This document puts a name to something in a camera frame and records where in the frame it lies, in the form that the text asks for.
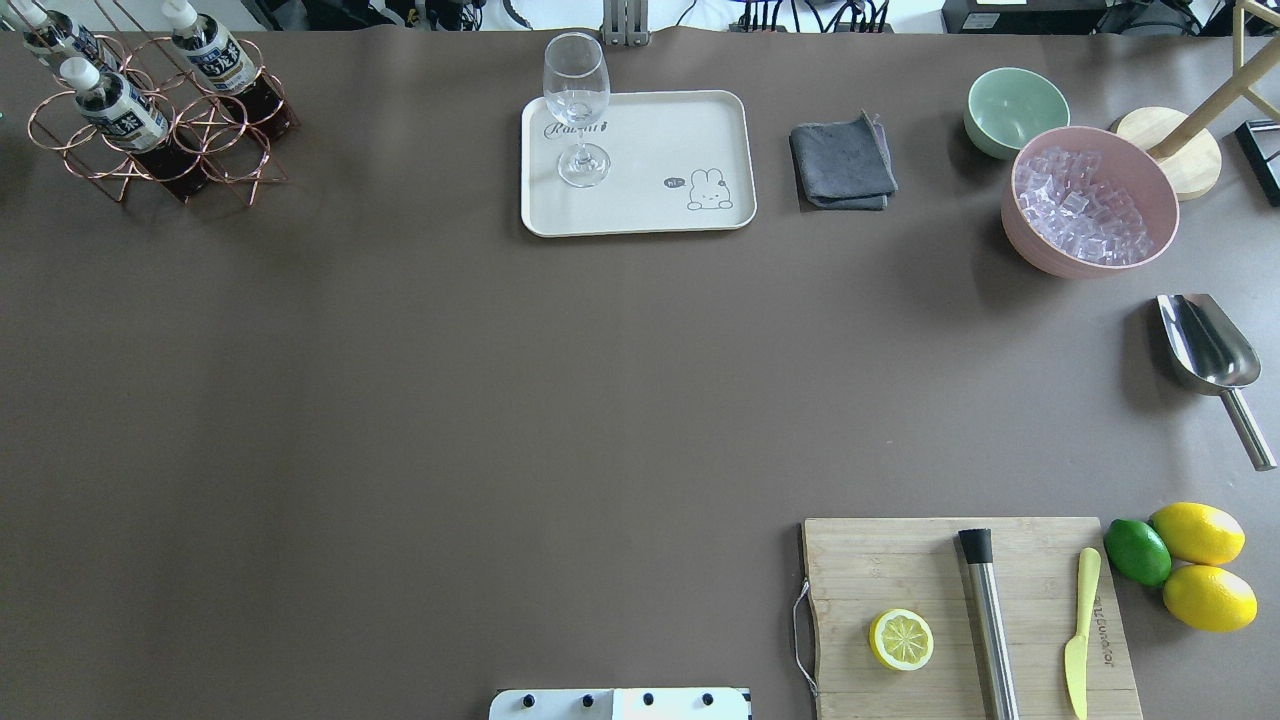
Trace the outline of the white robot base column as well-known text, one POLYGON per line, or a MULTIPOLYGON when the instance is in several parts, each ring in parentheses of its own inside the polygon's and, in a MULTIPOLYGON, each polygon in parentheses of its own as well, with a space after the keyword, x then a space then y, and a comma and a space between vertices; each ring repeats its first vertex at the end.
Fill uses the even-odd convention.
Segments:
POLYGON ((639 687, 508 689, 492 701, 489 719, 751 719, 748 689, 639 687))

